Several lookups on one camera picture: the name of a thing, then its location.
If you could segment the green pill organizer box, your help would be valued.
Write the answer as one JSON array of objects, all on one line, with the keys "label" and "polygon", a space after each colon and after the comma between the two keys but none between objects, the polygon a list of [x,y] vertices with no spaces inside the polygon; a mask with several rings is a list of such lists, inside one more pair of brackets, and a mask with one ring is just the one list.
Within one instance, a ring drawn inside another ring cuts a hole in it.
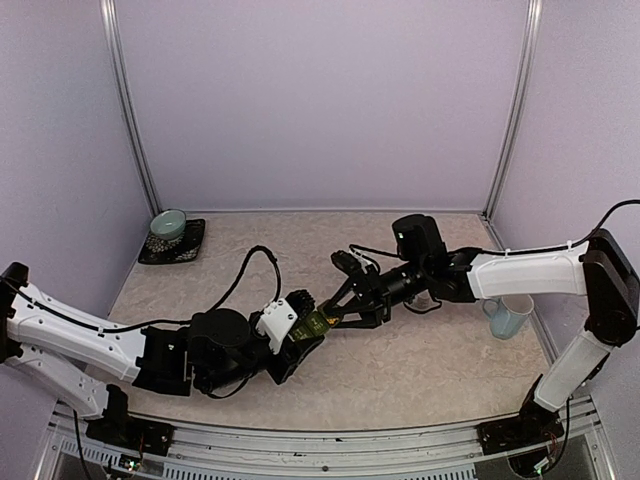
[{"label": "green pill organizer box", "polygon": [[325,335],[340,322],[339,317],[330,317],[322,309],[316,309],[303,319],[298,319],[289,332],[296,342]]}]

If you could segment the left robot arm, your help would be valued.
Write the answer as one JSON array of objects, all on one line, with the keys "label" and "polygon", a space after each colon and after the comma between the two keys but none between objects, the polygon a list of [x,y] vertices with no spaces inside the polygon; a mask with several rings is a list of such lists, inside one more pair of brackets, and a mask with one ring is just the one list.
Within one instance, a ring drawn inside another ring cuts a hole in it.
[{"label": "left robot arm", "polygon": [[197,390],[212,399],[239,392],[262,371],[284,383],[325,338],[307,330],[315,302],[297,290],[249,317],[227,308],[196,313],[186,321],[110,323],[61,303],[12,263],[1,275],[1,361],[28,371],[121,445],[140,434],[128,398],[78,365],[90,365],[132,386],[167,396]]}]

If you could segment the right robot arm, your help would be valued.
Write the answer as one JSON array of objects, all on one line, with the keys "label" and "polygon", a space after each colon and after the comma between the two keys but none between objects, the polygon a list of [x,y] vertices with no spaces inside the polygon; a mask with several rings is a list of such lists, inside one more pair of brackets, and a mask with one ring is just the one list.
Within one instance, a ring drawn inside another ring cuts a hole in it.
[{"label": "right robot arm", "polygon": [[332,254],[347,279],[323,305],[324,314],[339,319],[357,314],[353,327],[372,329],[389,321],[393,306],[422,292],[452,303],[538,294],[587,298],[583,330],[539,378],[530,406],[511,423],[520,443],[531,444],[546,432],[549,412],[557,412],[639,328],[639,276],[605,229],[578,242],[496,253],[476,247],[447,250],[435,219],[423,214],[396,220],[392,230],[402,263],[386,273],[363,266],[345,251]]}]

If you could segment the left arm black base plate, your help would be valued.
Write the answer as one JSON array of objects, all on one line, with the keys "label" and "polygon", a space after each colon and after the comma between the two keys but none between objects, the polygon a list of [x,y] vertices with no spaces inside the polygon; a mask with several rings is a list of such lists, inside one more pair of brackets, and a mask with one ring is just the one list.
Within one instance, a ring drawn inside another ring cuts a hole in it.
[{"label": "left arm black base plate", "polygon": [[107,419],[87,422],[86,436],[108,445],[165,457],[175,428],[163,422],[131,417],[123,423]]}]

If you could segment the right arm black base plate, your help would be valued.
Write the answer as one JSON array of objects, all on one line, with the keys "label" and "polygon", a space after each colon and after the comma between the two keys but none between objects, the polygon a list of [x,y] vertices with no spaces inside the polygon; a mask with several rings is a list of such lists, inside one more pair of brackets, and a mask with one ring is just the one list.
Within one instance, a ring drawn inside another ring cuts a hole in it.
[{"label": "right arm black base plate", "polygon": [[565,433],[558,419],[513,416],[483,422],[476,427],[484,455],[492,455],[547,442]]}]

